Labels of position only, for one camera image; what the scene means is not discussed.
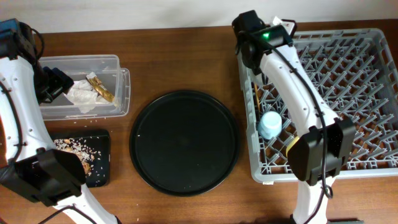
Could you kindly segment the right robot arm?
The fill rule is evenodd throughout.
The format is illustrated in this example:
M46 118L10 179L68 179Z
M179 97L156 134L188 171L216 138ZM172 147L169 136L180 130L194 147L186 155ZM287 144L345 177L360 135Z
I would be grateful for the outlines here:
M275 86L297 132L285 150L298 178L291 221L328 223L331 186L349 158L356 127L328 106L302 67L292 40L295 21L275 18L266 24L251 10L240 13L232 27L237 39L235 54L242 66L254 75L253 82Z

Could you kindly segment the white tissue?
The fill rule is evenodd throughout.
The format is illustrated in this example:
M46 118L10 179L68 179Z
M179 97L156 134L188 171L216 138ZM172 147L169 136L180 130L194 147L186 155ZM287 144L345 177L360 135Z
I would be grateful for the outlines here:
M106 104L106 101L93 89L87 80L74 81L73 86L64 96L73 105L77 105L81 113L86 114L93 110L96 105Z

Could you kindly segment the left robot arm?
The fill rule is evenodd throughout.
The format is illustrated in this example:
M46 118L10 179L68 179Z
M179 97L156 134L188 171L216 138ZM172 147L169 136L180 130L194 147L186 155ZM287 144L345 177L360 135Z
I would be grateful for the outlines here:
M6 138L6 166L1 185L30 202L65 213L75 223L119 223L86 185L76 154L60 151L40 111L68 91L73 80L57 68L41 66L38 31L17 19L1 22L1 123Z

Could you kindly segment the gold foil wrapper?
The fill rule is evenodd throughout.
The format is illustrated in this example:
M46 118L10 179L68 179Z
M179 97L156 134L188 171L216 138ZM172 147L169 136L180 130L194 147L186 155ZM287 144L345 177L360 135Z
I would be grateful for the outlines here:
M102 81L97 77L94 72L91 72L86 76L87 81L96 90L100 96L106 101L112 103L114 101L114 95L103 85Z

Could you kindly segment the wooden chopstick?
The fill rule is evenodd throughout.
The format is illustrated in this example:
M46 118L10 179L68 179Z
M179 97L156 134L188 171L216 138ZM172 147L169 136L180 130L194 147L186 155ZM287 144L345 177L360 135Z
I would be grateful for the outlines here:
M258 87L255 83L254 83L254 93L255 93L255 97L256 97L257 110L260 113L261 106L260 106L260 102L259 102Z

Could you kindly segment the yellow bowl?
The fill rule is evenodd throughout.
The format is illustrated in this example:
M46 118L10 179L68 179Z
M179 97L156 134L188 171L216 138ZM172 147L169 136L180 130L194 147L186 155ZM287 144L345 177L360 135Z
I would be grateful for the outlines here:
M293 148L293 146L298 142L299 139L300 137L296 136L293 140L291 140L291 142L289 143L289 145L286 147L285 150L286 156L288 156L289 151Z

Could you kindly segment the light blue cup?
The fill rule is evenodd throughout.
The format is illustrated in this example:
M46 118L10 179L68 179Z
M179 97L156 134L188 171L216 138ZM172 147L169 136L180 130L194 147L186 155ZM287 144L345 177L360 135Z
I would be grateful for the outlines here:
M282 131L282 118L279 113L275 111L264 113L257 125L257 131L266 140L277 137Z

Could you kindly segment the food scraps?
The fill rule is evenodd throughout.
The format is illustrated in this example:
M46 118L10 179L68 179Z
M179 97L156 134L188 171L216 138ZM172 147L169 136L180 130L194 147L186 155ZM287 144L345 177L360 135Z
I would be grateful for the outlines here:
M56 149L70 152L78 156L87 177L95 172L94 163L100 160L101 153L95 150L94 147L88 146L86 139L54 139L53 142Z

